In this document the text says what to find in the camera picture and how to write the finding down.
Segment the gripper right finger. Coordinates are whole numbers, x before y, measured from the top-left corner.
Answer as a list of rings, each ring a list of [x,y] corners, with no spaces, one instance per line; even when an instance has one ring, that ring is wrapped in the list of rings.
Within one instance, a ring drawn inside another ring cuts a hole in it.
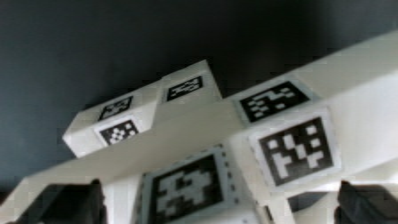
[[[398,184],[340,182],[333,224],[398,224]]]

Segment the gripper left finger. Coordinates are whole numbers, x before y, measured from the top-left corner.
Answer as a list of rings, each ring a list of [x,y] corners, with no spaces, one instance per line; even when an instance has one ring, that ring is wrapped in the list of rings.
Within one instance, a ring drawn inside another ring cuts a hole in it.
[[[15,224],[108,224],[100,182],[49,184]]]

